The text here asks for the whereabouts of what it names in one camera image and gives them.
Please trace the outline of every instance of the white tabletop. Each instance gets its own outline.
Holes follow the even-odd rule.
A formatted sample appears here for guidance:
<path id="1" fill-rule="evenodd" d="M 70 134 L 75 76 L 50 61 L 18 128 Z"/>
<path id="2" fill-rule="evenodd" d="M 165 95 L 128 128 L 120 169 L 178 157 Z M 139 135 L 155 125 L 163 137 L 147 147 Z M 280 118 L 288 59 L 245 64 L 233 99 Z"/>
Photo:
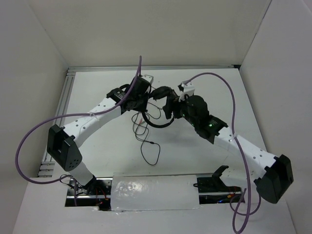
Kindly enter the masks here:
<path id="1" fill-rule="evenodd" d="M 154 76 L 154 87 L 174 88 L 201 72 L 215 72 L 232 86 L 236 98 L 236 132 L 260 148 L 265 148 L 248 96 L 237 69 L 149 70 Z M 88 112 L 113 88 L 129 83 L 134 71 L 102 71 L 76 73 L 68 113 Z M 195 93 L 208 103 L 211 114 L 231 122 L 232 100 L 222 81 L 203 76 L 193 81 Z M 149 140 L 161 145 L 159 163 L 148 166 L 141 157 L 140 142 L 132 132 L 128 112 L 112 120 L 80 148 L 83 161 L 95 176 L 113 176 L 115 173 L 135 175 L 170 175 L 212 173 L 220 165 L 229 165 L 238 173 L 244 171 L 240 158 L 201 139 L 192 126 L 183 119 L 165 129 L 150 128 Z M 68 118 L 65 123 L 73 121 Z M 145 146 L 147 158 L 155 159 L 152 145 Z M 56 166 L 53 178 L 64 171 Z M 101 212 L 95 207 L 64 207 L 67 188 L 52 185 L 29 184 L 20 208 L 14 233 L 233 233 L 232 216 L 228 204 L 204 205 L 196 210 L 149 212 Z M 242 217 L 237 219 L 241 225 Z M 294 234 L 294 228 L 284 200 L 276 205 L 263 202 L 259 212 L 252 216 L 245 233 Z"/>

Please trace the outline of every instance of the robotic arm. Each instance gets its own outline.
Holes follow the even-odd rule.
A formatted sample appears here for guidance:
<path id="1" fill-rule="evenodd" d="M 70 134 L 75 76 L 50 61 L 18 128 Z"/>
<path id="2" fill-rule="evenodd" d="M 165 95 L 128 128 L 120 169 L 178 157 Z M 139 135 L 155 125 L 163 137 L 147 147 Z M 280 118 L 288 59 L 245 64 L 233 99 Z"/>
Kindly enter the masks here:
<path id="1" fill-rule="evenodd" d="M 203 98 L 194 95 L 195 88 L 191 82 L 178 86 L 182 92 L 178 96 L 174 90 L 165 86 L 151 92 L 152 76 L 142 76 L 137 79 L 127 100 L 114 110 L 103 115 L 93 114 L 108 110 L 118 104 L 127 93 L 129 85 L 123 85 L 109 92 L 107 97 L 90 111 L 90 116 L 81 117 L 61 128 L 54 125 L 49 130 L 48 153 L 84 189 L 89 192 L 94 190 L 97 180 L 82 162 L 82 155 L 78 148 L 105 123 L 130 110 L 142 112 L 142 116 L 148 124 L 159 128 L 169 126 L 175 118 L 184 118 L 194 126 L 200 137 L 241 157 L 238 145 L 234 140 L 235 137 L 238 138 L 248 164 L 258 176 L 258 179 L 254 181 L 257 191 L 268 202 L 277 203 L 292 184 L 293 173 L 290 160 L 284 155 L 276 157 L 267 153 L 239 135 L 233 136 L 230 127 L 225 122 L 210 115 L 207 103 Z M 167 100 L 163 111 L 167 119 L 171 119 L 172 115 L 173 118 L 168 124 L 155 125 L 145 115 L 147 101 L 150 98 L 157 100 L 165 97 Z M 227 168 L 228 166 L 221 166 L 213 176 L 218 177 L 223 186 L 237 186 L 237 181 L 225 180 L 221 177 L 222 172 Z"/>

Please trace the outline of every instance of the gray wall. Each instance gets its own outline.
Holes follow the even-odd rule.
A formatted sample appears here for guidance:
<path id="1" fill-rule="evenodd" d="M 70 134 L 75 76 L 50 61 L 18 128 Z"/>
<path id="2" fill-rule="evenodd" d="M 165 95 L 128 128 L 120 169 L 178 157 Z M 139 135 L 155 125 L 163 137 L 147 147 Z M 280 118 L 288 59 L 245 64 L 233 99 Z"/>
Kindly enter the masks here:
<path id="1" fill-rule="evenodd" d="M 285 198 L 298 234 L 312 229 L 312 2 L 306 3 L 272 1 L 240 70 L 267 148 L 292 160 L 294 183 Z"/>
<path id="2" fill-rule="evenodd" d="M 15 169 L 16 148 L 26 131 L 55 114 L 67 66 L 23 0 L 1 1 L 0 32 L 0 227 L 9 234 L 27 185 Z M 21 151 L 28 176 L 38 172 L 47 129 Z"/>
<path id="3" fill-rule="evenodd" d="M 241 64 L 270 0 L 28 0 L 70 66 Z"/>

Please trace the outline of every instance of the black power cord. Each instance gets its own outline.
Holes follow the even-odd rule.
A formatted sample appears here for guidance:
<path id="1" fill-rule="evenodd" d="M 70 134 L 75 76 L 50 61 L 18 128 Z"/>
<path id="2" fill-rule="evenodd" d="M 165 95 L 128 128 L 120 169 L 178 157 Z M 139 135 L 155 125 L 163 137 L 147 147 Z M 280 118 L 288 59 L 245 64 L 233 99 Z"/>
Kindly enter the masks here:
<path id="1" fill-rule="evenodd" d="M 159 108 L 158 106 L 156 106 L 156 105 L 154 105 L 154 104 L 152 104 L 152 103 L 150 103 L 150 102 L 148 102 L 148 104 L 150 104 L 150 105 L 156 107 L 156 108 L 159 110 L 159 116 L 158 116 L 158 117 L 154 117 L 154 116 L 152 116 L 151 114 L 146 113 L 146 115 L 145 115 L 146 118 L 147 118 L 148 120 L 149 120 L 150 118 L 153 118 L 153 119 L 160 119 L 160 117 L 161 117 L 161 108 Z M 142 122 L 142 121 L 140 121 L 139 123 L 137 123 L 137 119 L 138 119 L 138 117 L 139 117 L 140 114 L 143 115 L 143 113 L 137 112 L 136 114 L 134 114 L 134 115 L 131 117 L 131 121 L 132 121 L 132 123 L 133 123 L 132 130 L 133 130 L 133 132 L 134 132 L 134 134 L 135 134 L 135 136 L 136 136 L 136 139 L 137 139 L 138 141 L 141 141 L 141 142 L 142 142 L 141 148 L 140 148 L 140 149 L 141 149 L 141 154 L 142 154 L 142 157 L 143 157 L 144 161 L 145 161 L 148 165 L 150 165 L 150 166 L 156 166 L 157 163 L 158 163 L 158 160 L 159 160 L 159 155 L 160 155 L 160 150 L 161 150 L 161 148 L 160 148 L 160 145 L 159 145 L 158 143 L 155 143 L 155 142 L 153 142 L 153 141 L 148 141 L 148 140 L 146 140 L 146 138 L 147 138 L 147 136 L 148 136 L 148 133 L 149 133 L 149 131 L 150 131 L 150 130 L 148 129 L 148 127 L 147 127 L 147 125 L 149 125 L 149 124 L 148 124 L 148 122 L 146 122 L 146 121 L 145 121 L 145 122 L 146 122 L 146 125 L 143 125 L 144 122 Z M 144 129 L 143 133 L 141 133 L 141 134 L 138 133 L 138 129 L 139 129 L 140 127 Z M 146 142 L 147 142 L 147 143 L 150 143 L 150 144 L 152 144 L 152 145 L 157 145 L 158 148 L 159 148 L 158 155 L 157 155 L 157 160 L 156 160 L 155 163 L 150 163 L 150 162 L 148 162 L 148 161 L 146 160 L 144 154 L 143 154 L 142 147 L 143 147 L 144 143 L 146 143 Z"/>

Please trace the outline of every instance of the metal frame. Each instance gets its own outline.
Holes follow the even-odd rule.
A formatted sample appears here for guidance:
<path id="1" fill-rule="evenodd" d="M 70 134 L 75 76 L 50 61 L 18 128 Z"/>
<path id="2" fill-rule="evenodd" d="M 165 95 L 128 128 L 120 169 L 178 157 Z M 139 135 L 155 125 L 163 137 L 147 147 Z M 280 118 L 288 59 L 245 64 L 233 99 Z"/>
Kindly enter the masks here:
<path id="1" fill-rule="evenodd" d="M 234 68 L 232 65 L 212 65 L 212 66 L 144 66 L 143 70 L 183 70 L 183 69 L 224 69 Z M 99 72 L 99 71 L 129 71 L 136 70 L 137 66 L 122 66 L 122 67 L 69 67 L 64 81 L 63 89 L 58 102 L 58 107 L 55 116 L 63 115 L 67 112 L 67 107 L 74 85 L 76 72 Z M 62 126 L 64 119 L 56 119 L 53 124 Z M 54 169 L 54 160 L 47 153 L 46 149 L 42 158 L 38 177 L 52 177 Z"/>

